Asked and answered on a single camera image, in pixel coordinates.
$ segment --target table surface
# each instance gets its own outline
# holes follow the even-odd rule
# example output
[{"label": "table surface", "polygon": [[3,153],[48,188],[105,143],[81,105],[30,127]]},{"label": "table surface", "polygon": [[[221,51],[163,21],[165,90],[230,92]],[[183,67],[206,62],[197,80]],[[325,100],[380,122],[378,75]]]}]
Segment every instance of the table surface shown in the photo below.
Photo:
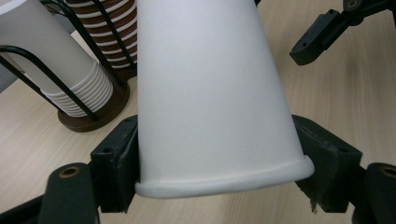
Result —
[{"label": "table surface", "polygon": [[[342,0],[262,0],[263,27],[293,114],[312,119],[363,152],[362,167],[396,163],[396,31],[390,11],[351,27],[315,62],[297,66],[289,52],[320,13]],[[90,152],[124,118],[137,114],[136,78],[127,107],[107,126],[74,133],[56,110],[20,81],[0,94],[0,212],[42,193],[49,174]],[[128,214],[102,223],[351,223],[346,214],[311,212],[294,183],[178,200],[135,196]]]}]

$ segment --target cup rim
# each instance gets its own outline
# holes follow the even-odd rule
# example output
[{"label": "cup rim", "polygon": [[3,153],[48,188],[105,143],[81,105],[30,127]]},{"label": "cup rim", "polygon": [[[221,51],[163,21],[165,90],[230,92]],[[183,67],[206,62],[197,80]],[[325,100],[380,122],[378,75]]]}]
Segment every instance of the cup rim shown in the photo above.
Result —
[{"label": "cup rim", "polygon": [[[137,45],[137,40],[134,43],[132,43],[131,45],[125,47],[125,48],[126,49],[131,49],[131,48],[133,48],[136,45]],[[107,55],[108,54],[120,53],[120,52],[122,52],[122,49],[116,49],[116,50],[111,50],[111,51],[102,51],[103,54],[107,54]]]},{"label": "cup rim", "polygon": [[[111,94],[113,92],[113,87],[111,85],[111,82],[107,82],[107,88],[106,91],[104,91],[106,94],[104,94],[103,96],[101,96],[101,100],[98,102],[97,105],[95,106],[88,106],[87,107],[92,111],[92,112],[96,112],[97,110],[99,110],[100,108],[102,108],[110,99]],[[67,115],[74,117],[74,118],[81,118],[81,117],[85,117],[87,116],[87,114],[81,109],[78,108],[77,110],[71,110],[71,111],[64,111]]]},{"label": "cup rim", "polygon": [[64,2],[70,7],[88,7],[88,6],[92,6],[94,4],[93,1],[88,1],[85,3],[68,3],[67,0],[64,0]]},{"label": "cup rim", "polygon": [[[124,41],[134,35],[137,34],[137,29],[132,31],[130,34],[126,35],[125,37],[122,37],[121,40]],[[109,41],[109,42],[103,42],[103,43],[97,43],[98,47],[102,47],[102,46],[110,46],[110,45],[114,45],[114,44],[118,44],[117,40],[113,40],[113,41]]]},{"label": "cup rim", "polygon": [[[106,8],[106,12],[110,13],[110,12],[122,7],[123,5],[127,4],[128,2],[129,2],[129,0],[120,1],[116,5],[114,5],[112,7],[109,7],[109,8]],[[102,13],[100,11],[89,13],[89,14],[76,14],[76,16],[79,19],[88,19],[88,18],[98,17],[98,16],[101,16],[101,15],[102,15]]]},{"label": "cup rim", "polygon": [[[96,70],[95,69],[97,67],[96,65],[97,65],[96,61],[93,60],[93,65],[92,65],[91,70],[88,73],[88,75],[85,76],[79,83],[77,83],[73,87],[69,88],[70,91],[74,91],[76,88],[79,88],[80,86],[83,86],[86,82],[88,82],[92,78],[93,74],[95,73],[94,71]],[[59,92],[56,92],[56,93],[49,93],[49,92],[45,92],[44,90],[41,90],[41,92],[43,92],[49,98],[61,98],[66,95],[62,90]]]},{"label": "cup rim", "polygon": [[[133,52],[132,54],[130,54],[129,56],[134,57],[135,55],[137,55],[137,51]],[[116,62],[120,62],[122,60],[125,60],[126,57],[122,57],[122,58],[117,58],[117,59],[107,59],[110,63],[116,63]]]},{"label": "cup rim", "polygon": [[[130,22],[126,23],[125,25],[121,26],[120,28],[116,29],[117,32],[121,32],[124,31],[126,29],[128,29],[129,27],[131,27],[132,25],[134,25],[137,21],[137,18],[134,18],[133,20],[131,20]],[[106,32],[106,33],[101,33],[101,34],[90,34],[92,37],[104,37],[104,36],[109,36],[109,35],[113,35],[113,32]]]},{"label": "cup rim", "polygon": [[[119,15],[118,17],[116,17],[114,19],[110,18],[110,20],[112,22],[120,21],[123,18],[125,18],[126,16],[128,16],[129,14],[131,14],[135,9],[136,9],[136,2],[134,2],[134,5],[130,9],[125,11],[123,14]],[[83,25],[84,25],[85,28],[98,28],[98,27],[101,27],[101,26],[106,26],[107,22],[106,21],[102,21],[102,22],[99,22],[99,23],[96,23],[96,24],[83,24]]]}]

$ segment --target paper cup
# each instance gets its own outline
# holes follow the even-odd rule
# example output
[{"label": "paper cup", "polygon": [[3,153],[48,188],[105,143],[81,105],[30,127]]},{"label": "paper cup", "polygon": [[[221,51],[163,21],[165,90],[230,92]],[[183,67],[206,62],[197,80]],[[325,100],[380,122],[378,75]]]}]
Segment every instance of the paper cup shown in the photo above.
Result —
[{"label": "paper cup", "polygon": [[[89,78],[84,79],[84,83],[79,83],[73,89],[73,93],[92,112],[96,112],[109,100],[113,92],[113,86],[98,64],[95,64],[93,71]],[[75,118],[86,116],[85,112],[64,92],[48,97],[67,115]]]},{"label": "paper cup", "polygon": [[[97,78],[97,74],[99,72],[101,68],[99,67],[99,65],[96,62],[93,62],[92,64],[92,68],[90,73],[84,77],[84,79],[82,79],[78,84],[76,84],[75,86],[73,86],[72,88],[70,88],[70,90],[72,92],[74,92],[75,94],[77,94],[80,90],[85,90],[87,89],[89,86],[91,86],[91,84],[96,80]],[[47,97],[49,97],[51,100],[63,100],[63,99],[70,99],[66,93],[64,93],[63,91],[59,91],[57,93],[47,93],[45,91],[42,91]]]},{"label": "paper cup", "polygon": [[[0,4],[0,45],[30,51],[69,88],[89,74],[93,59],[39,1],[3,3]],[[9,55],[41,90],[49,94],[61,91],[34,64],[17,54]]]},{"label": "paper cup", "polygon": [[221,194],[313,174],[254,1],[137,5],[137,194]]}]

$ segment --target cup stack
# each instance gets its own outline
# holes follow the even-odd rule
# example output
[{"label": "cup stack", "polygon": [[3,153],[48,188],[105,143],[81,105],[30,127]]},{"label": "cup stack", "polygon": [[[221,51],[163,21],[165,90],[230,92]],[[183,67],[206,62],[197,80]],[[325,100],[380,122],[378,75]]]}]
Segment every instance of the cup stack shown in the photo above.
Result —
[{"label": "cup stack", "polygon": [[[0,45],[33,53],[91,111],[102,109],[113,93],[102,67],[38,1],[0,1]],[[69,117],[87,117],[52,80],[22,56],[9,56],[40,90]]]},{"label": "cup stack", "polygon": [[[114,69],[130,66],[104,16],[91,0],[65,0]],[[137,62],[137,10],[134,0],[101,0],[134,63]]]},{"label": "cup stack", "polygon": [[[108,81],[105,72],[96,62],[93,63],[90,73],[70,90],[86,105],[92,112],[98,111],[110,99],[113,93],[113,85]],[[87,116],[85,112],[63,91],[51,94],[43,93],[64,113],[73,118]]]}]

